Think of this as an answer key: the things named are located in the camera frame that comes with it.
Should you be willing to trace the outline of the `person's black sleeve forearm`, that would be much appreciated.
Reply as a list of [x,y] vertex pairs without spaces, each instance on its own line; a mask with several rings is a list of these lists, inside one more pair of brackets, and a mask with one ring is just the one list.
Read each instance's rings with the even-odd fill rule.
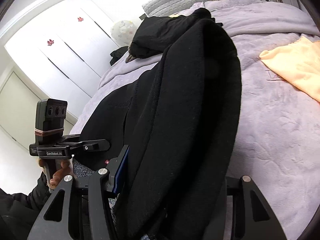
[[50,197],[45,174],[28,195],[1,190],[1,239],[27,239],[35,220]]

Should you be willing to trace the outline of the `person's left hand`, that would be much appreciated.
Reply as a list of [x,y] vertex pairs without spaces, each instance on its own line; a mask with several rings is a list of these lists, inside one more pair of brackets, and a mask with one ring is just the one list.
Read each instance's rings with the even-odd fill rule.
[[56,189],[57,185],[67,175],[74,175],[71,161],[68,159],[61,160],[60,168],[52,175],[52,178],[47,179],[47,185],[50,189]]

